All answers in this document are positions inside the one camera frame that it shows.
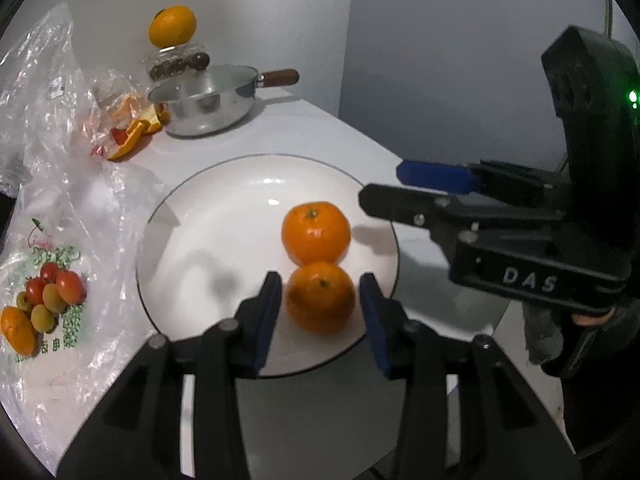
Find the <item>plastic bag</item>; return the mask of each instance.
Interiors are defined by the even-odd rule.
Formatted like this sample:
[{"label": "plastic bag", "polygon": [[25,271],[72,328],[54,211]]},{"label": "plastic bag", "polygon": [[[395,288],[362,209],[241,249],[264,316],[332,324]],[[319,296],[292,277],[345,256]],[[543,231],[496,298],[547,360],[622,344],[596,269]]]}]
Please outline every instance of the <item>plastic bag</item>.
[{"label": "plastic bag", "polygon": [[12,49],[19,67],[0,101],[0,132],[24,153],[28,170],[0,257],[0,300],[15,305],[25,280],[47,261],[86,284],[84,303],[66,308],[35,356],[18,357],[0,342],[0,401],[52,472],[153,332],[138,297],[135,257],[164,192],[142,168],[90,156],[108,134],[108,120],[74,57],[72,30],[65,4],[36,24]]},{"label": "plastic bag", "polygon": [[126,128],[151,106],[136,82],[117,70],[96,68],[87,71],[86,78],[100,110],[111,118],[115,128]]}]

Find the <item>tangerine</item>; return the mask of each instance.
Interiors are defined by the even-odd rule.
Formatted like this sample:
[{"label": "tangerine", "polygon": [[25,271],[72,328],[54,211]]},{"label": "tangerine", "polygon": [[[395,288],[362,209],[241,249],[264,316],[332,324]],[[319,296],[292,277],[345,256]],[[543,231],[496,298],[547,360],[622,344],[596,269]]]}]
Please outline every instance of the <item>tangerine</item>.
[{"label": "tangerine", "polygon": [[285,308],[296,324],[316,334],[340,332],[355,305],[349,275],[327,262],[296,269],[289,279]]},{"label": "tangerine", "polygon": [[282,222],[282,243],[289,257],[299,265],[334,264],[350,241],[349,221],[329,202],[297,205]]},{"label": "tangerine", "polygon": [[14,306],[6,306],[0,317],[2,334],[14,348],[25,357],[36,350],[36,333],[27,315]]},{"label": "tangerine", "polygon": [[197,24],[189,7],[178,5],[162,9],[149,25],[149,41],[158,48],[185,44],[195,34]]}]

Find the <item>glass jar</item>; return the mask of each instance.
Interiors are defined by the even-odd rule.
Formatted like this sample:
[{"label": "glass jar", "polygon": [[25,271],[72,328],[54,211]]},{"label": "glass jar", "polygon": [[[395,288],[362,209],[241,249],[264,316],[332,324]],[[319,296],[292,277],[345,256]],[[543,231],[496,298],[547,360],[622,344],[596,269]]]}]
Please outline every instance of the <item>glass jar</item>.
[{"label": "glass jar", "polygon": [[144,65],[151,81],[157,84],[191,70],[204,70],[209,63],[209,54],[201,45],[186,43],[156,51]]}]

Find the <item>wooden handle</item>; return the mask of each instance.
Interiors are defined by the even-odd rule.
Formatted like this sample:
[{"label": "wooden handle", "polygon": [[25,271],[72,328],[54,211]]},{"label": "wooden handle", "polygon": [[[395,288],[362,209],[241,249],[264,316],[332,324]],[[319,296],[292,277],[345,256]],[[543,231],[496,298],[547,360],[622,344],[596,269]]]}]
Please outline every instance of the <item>wooden handle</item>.
[{"label": "wooden handle", "polygon": [[262,86],[265,88],[272,86],[291,86],[295,85],[299,80],[300,74],[293,68],[262,73]]}]

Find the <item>stainless steel pot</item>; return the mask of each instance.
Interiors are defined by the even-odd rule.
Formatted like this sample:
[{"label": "stainless steel pot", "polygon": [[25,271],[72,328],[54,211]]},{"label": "stainless steel pot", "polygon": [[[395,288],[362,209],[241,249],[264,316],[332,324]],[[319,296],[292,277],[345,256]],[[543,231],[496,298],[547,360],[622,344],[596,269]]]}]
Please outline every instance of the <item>stainless steel pot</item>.
[{"label": "stainless steel pot", "polygon": [[154,104],[165,104],[171,120],[164,129],[177,137],[201,137],[242,119],[255,101],[255,89],[294,85],[292,68],[258,72],[250,66],[218,65],[171,78],[149,92]]}]

